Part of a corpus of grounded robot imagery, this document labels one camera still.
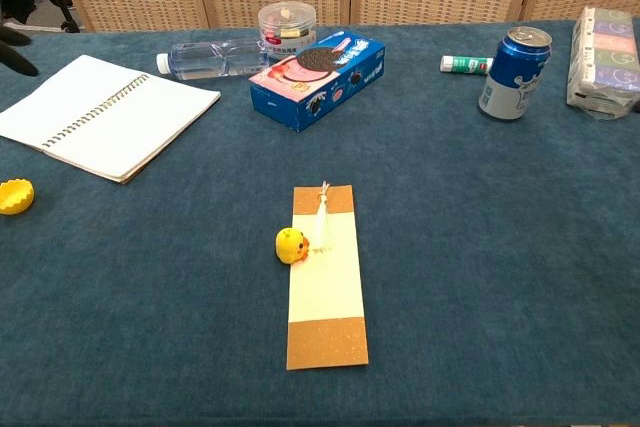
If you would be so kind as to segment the wrapped tissue pack bundle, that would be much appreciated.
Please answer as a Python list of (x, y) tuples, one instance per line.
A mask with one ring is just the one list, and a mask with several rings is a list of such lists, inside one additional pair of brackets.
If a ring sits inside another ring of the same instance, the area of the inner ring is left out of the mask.
[(583, 9), (572, 32), (566, 103), (610, 120), (640, 105), (640, 56), (629, 13)]

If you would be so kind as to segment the green and white glue stick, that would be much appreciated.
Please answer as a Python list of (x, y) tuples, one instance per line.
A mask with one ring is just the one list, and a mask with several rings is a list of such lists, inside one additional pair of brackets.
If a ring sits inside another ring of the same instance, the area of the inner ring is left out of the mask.
[(440, 60), (440, 71), (443, 73), (487, 75), (493, 61), (492, 57), (443, 55)]

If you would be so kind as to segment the clear round plastic container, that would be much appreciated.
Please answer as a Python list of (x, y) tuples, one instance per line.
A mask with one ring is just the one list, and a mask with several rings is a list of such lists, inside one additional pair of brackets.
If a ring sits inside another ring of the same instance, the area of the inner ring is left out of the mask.
[(281, 60), (316, 42), (316, 9), (304, 2), (269, 4), (258, 12), (260, 35), (271, 59)]

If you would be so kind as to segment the clear plastic water bottle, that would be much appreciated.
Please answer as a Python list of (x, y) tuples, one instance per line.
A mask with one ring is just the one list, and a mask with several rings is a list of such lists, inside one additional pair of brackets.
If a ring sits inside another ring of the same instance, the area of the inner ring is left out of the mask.
[(159, 73), (181, 81), (254, 75), (269, 65), (264, 43), (251, 38), (175, 44), (156, 55)]

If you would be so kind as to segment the yellow rubber duck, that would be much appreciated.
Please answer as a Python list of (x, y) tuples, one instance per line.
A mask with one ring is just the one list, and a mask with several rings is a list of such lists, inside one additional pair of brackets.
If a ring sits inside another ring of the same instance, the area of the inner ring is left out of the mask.
[(309, 252), (309, 240), (298, 229), (283, 228), (276, 235), (275, 252), (278, 259), (287, 265), (304, 261)]

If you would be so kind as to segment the blue and white drink can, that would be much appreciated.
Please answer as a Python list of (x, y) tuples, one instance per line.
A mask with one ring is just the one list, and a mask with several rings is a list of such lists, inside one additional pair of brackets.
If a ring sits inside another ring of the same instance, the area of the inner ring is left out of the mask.
[(552, 37), (547, 32), (531, 26), (510, 28), (498, 44), (479, 96), (479, 108), (496, 119), (520, 119), (551, 52)]

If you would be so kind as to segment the open white spiral notebook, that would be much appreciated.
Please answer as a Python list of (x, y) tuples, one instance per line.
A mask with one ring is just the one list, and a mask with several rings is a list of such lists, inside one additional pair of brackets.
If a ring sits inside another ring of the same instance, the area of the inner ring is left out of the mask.
[(0, 112), (0, 136), (126, 183), (219, 97), (81, 55)]

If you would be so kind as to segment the pale yellow bookmark tassel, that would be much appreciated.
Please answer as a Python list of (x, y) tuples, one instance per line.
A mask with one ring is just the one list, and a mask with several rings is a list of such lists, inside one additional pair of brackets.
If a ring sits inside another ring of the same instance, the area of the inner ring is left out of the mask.
[(330, 183), (324, 181), (319, 193), (319, 205), (315, 215), (314, 237), (312, 251), (315, 253), (325, 252), (330, 249), (330, 229), (329, 229), (329, 209), (328, 190)]

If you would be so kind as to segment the yellow flower-shaped object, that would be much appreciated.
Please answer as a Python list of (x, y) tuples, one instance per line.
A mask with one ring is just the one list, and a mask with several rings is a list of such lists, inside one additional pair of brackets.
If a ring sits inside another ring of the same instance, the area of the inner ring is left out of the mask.
[(0, 183), (0, 214), (16, 215), (27, 210), (35, 197), (33, 184), (27, 179)]

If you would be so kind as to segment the teal table cloth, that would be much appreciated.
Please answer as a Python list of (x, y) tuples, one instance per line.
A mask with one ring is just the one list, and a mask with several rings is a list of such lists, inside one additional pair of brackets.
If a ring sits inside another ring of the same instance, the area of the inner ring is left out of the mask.
[[(640, 114), (565, 103), (573, 25), (504, 123), (444, 54), (504, 24), (364, 26), (383, 76), (301, 133), (243, 78), (121, 185), (0, 138), (0, 427), (640, 427)], [(297, 186), (354, 190), (370, 362), (288, 371)]]

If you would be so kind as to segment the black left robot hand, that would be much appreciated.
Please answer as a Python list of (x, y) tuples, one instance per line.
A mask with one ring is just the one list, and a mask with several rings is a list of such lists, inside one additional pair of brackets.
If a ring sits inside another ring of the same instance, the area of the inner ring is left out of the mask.
[(10, 27), (0, 25), (0, 63), (24, 76), (35, 77), (37, 67), (15, 50), (31, 44), (31, 39)]

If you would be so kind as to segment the cream and brown bookmark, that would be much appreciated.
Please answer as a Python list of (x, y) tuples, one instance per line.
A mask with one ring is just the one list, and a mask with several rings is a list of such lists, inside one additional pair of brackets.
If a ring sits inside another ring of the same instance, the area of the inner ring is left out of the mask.
[(304, 261), (290, 267), (286, 368), (369, 363), (353, 188), (328, 190), (330, 249), (312, 242), (321, 186), (293, 191), (292, 227), (309, 240)]

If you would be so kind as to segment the blue cookie box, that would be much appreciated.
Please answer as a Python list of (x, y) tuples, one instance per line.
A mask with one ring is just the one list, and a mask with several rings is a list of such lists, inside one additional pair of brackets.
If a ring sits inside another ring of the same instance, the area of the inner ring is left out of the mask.
[(301, 132), (384, 74), (385, 45), (339, 30), (249, 79), (254, 110)]

